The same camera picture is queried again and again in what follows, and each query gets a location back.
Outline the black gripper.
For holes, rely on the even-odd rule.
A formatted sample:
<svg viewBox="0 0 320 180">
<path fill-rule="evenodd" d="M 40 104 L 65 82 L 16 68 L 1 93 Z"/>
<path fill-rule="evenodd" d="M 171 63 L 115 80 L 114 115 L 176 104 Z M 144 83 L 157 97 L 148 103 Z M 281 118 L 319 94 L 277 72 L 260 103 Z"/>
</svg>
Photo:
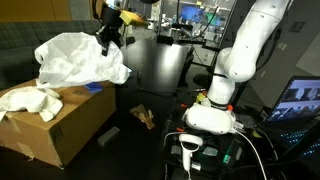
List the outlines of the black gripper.
<svg viewBox="0 0 320 180">
<path fill-rule="evenodd" d="M 103 56 L 108 54 L 111 42 L 121 47 L 119 28 L 122 26 L 123 20 L 120 18 L 120 14 L 119 10 L 109 7 L 107 4 L 102 5 L 101 17 L 99 18 L 102 26 L 96 32 L 96 39 L 102 46 L 101 54 Z"/>
</svg>

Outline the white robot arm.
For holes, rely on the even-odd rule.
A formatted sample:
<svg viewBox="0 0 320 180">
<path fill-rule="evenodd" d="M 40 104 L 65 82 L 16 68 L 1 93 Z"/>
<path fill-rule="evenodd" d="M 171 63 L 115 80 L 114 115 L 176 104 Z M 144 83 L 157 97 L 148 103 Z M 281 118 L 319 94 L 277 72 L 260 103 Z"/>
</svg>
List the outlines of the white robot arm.
<svg viewBox="0 0 320 180">
<path fill-rule="evenodd" d="M 245 82 L 256 72 L 256 62 L 267 38 L 275 30 L 287 9 L 289 0 L 257 0 L 236 34 L 234 44 L 218 53 L 213 80 L 202 104 L 224 109 L 235 85 Z M 187 48 L 168 42 L 161 36 L 138 41 L 125 53 L 125 68 L 132 69 L 146 90 L 172 94 L 178 87 Z"/>
</svg>

